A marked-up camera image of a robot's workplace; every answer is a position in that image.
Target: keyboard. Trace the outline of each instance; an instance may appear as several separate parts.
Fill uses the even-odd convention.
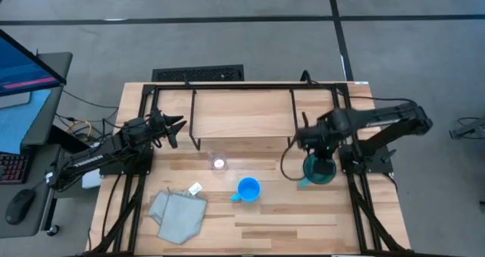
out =
[[[28,151],[20,155],[0,152],[0,184],[21,184],[27,181],[32,158]]]
[[[185,67],[155,69],[152,82],[221,82],[243,81],[244,67],[240,65],[214,67]]]

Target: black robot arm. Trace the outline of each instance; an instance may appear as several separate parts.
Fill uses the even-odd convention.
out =
[[[161,148],[160,138],[167,137],[172,148],[177,148],[175,135],[182,129],[186,121],[180,121],[183,116],[170,117],[162,114],[158,109],[154,110],[147,120],[134,118],[126,123],[113,136],[82,152],[73,154],[56,163],[53,163],[45,173],[45,179],[49,187],[62,191],[75,183],[85,173],[106,168],[110,165],[115,167],[136,167],[137,161],[142,159],[145,150],[152,143]],[[125,172],[136,173],[136,169],[127,168]]]
[[[404,135],[423,135],[433,123],[423,108],[413,102],[365,111],[338,108],[320,116],[315,126],[298,129],[296,142],[300,149],[313,149],[317,158],[330,159],[339,143],[358,130],[386,125],[370,139],[359,142],[358,155],[373,155]]]

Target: wooden tabletop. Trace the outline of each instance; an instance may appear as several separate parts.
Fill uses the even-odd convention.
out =
[[[371,96],[369,85],[348,84],[351,96]],[[137,116],[142,86],[143,83],[125,84],[117,124]],[[182,114],[189,121],[191,98],[190,90],[164,90],[160,92],[158,108],[167,115]],[[331,94],[326,90],[296,90],[295,100],[300,126],[301,111],[314,124],[318,116],[333,109]],[[374,103],[353,99],[352,106],[369,109]],[[188,130],[187,124],[177,135],[178,149],[171,149],[166,141],[162,141],[161,149],[155,149],[152,172],[146,178],[143,193],[136,255],[359,253],[349,188],[342,172],[338,170],[328,185],[312,184],[304,189],[297,189],[296,182],[286,180],[280,173],[281,154],[287,147],[286,138],[281,136],[295,132],[287,90],[197,91],[194,135],[203,138],[200,151],[192,144]],[[361,130],[359,137],[366,139],[377,131],[378,128]],[[263,137],[256,137],[258,133],[263,133]],[[210,150],[225,152],[229,165],[225,172],[210,170]],[[283,164],[288,175],[302,176],[304,157],[305,153],[296,147],[290,150]],[[338,157],[334,158],[339,167]],[[253,203],[232,203],[230,196],[236,192],[238,181],[248,176],[260,181],[260,198]],[[93,245],[100,241],[115,179],[106,177],[102,181],[91,225]],[[377,217],[398,243],[409,247],[395,187],[380,174],[369,174],[368,179]],[[203,187],[198,196],[208,200],[200,234],[183,245],[157,238],[159,226],[148,216],[157,193],[167,188],[187,190],[195,182]],[[114,191],[107,231],[119,214],[123,186],[124,177]],[[368,248],[372,249],[368,222],[362,216]],[[122,249],[127,248],[130,225],[129,218]]]

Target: gray towel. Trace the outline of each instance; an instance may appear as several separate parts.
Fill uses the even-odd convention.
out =
[[[199,234],[207,201],[188,192],[161,191],[149,209],[149,216],[160,225],[158,237],[181,244]]]

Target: blue mug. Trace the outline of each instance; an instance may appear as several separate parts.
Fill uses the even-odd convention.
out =
[[[230,199],[232,201],[242,200],[252,202],[259,197],[260,192],[261,186],[259,185],[258,180],[254,177],[244,177],[239,184],[237,184],[237,193],[231,196]]]

